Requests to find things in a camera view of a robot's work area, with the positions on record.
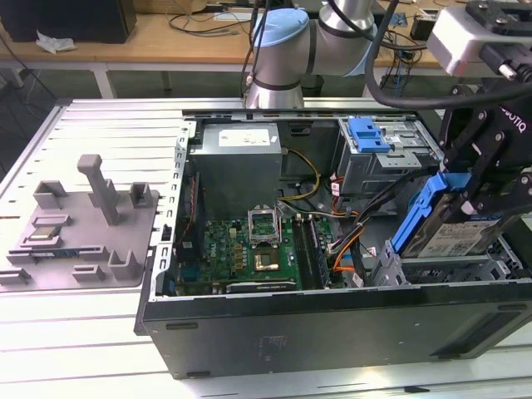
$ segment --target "ram slot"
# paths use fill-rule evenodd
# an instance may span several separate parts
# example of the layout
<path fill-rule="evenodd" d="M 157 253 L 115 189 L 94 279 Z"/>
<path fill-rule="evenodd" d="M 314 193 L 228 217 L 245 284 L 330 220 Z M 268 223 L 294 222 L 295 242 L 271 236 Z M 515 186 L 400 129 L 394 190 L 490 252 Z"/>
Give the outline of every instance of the ram slot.
<path fill-rule="evenodd" d="M 295 246 L 296 257 L 298 259 L 299 277 L 301 278 L 302 289 L 316 289 L 316 279 L 313 275 L 312 260 L 305 244 L 305 231 L 302 220 L 292 220 L 292 234 Z"/>
<path fill-rule="evenodd" d="M 327 287 L 329 285 L 329 273 L 327 270 L 327 265 L 325 263 L 325 258 L 323 257 L 322 247 L 318 239 L 318 229 L 316 228 L 316 222 L 314 219 L 308 221 L 312 233 L 312 244 L 313 251 L 316 254 L 316 263 L 314 264 L 321 280 L 321 288 Z"/>

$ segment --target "yellow wire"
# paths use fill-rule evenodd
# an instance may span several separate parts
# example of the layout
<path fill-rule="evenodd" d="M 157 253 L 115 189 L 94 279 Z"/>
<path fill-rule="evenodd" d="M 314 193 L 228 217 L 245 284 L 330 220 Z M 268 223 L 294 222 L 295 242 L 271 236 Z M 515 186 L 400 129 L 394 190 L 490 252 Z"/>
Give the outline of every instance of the yellow wire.
<path fill-rule="evenodd" d="M 309 197 L 310 195 L 314 194 L 318 190 L 320 175 L 319 175 L 318 170 L 316 169 L 316 167 L 313 165 L 313 163 L 310 160 L 308 160 L 307 157 L 305 157 L 305 155 L 301 154 L 299 151 L 292 150 L 291 148 L 288 148 L 288 152 L 293 152 L 294 154 L 299 155 L 301 157 L 301 159 L 304 160 L 308 164 L 308 166 L 313 168 L 313 172 L 316 175 L 316 183 L 314 183 L 313 189 L 310 190 L 309 192 L 305 193 L 305 194 L 291 195 L 291 196 L 288 196 L 288 197 L 279 197 L 278 199 L 279 200 L 303 200 L 303 199 Z"/>

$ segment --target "floor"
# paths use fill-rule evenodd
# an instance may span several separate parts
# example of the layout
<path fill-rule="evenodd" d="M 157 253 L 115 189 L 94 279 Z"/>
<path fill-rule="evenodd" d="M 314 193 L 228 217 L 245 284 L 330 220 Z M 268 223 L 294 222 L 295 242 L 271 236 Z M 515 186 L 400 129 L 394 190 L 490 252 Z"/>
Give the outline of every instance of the floor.
<path fill-rule="evenodd" d="M 55 101 L 32 75 L 26 75 L 20 90 L 11 86 L 0 89 L 0 179 L 9 171 L 26 143 L 37 131 Z M 114 71 L 111 74 L 119 97 L 236 97 L 239 95 L 239 74 L 210 72 L 171 72 L 172 91 L 165 92 L 159 72 Z M 88 71 L 41 71 L 39 77 L 58 98 L 99 98 L 100 92 Z M 322 96 L 354 97 L 362 94 L 363 76 L 349 78 L 325 76 Z M 444 95 L 456 79 L 414 76 L 404 96 Z"/>

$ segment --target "table leg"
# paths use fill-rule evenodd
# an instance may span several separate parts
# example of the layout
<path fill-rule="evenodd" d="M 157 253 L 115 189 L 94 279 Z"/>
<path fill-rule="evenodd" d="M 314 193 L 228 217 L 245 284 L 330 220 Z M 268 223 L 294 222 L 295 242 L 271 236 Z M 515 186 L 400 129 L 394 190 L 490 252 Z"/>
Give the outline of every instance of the table leg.
<path fill-rule="evenodd" d="M 373 75 L 375 76 L 375 81 L 378 85 L 381 84 L 382 78 L 386 75 L 387 68 L 373 68 Z M 369 92 L 369 89 L 364 85 L 364 91 L 362 92 L 362 97 L 372 97 L 372 93 Z"/>
<path fill-rule="evenodd" d="M 100 89 L 101 98 L 116 98 L 116 91 L 111 79 L 109 79 L 109 72 L 106 69 L 98 68 L 94 69 L 92 73 L 94 73 L 96 83 Z"/>
<path fill-rule="evenodd" d="M 172 78 L 170 77 L 170 73 L 168 71 L 162 71 L 160 73 L 160 76 L 163 80 L 163 88 L 165 91 L 171 91 L 172 90 Z"/>
<path fill-rule="evenodd" d="M 0 69 L 2 76 L 10 81 L 17 89 L 24 87 L 24 81 L 16 69 Z"/>

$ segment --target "white tissue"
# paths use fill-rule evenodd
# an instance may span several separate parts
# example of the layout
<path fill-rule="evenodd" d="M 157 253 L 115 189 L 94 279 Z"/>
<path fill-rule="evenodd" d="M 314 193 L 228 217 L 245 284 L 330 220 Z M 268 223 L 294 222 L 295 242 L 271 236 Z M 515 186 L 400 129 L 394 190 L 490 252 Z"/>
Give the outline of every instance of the white tissue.
<path fill-rule="evenodd" d="M 72 39 L 56 39 L 55 37 L 48 37 L 37 31 L 39 38 L 35 42 L 40 48 L 47 52 L 56 54 L 57 52 L 65 52 L 67 50 L 74 50 L 76 46 Z"/>

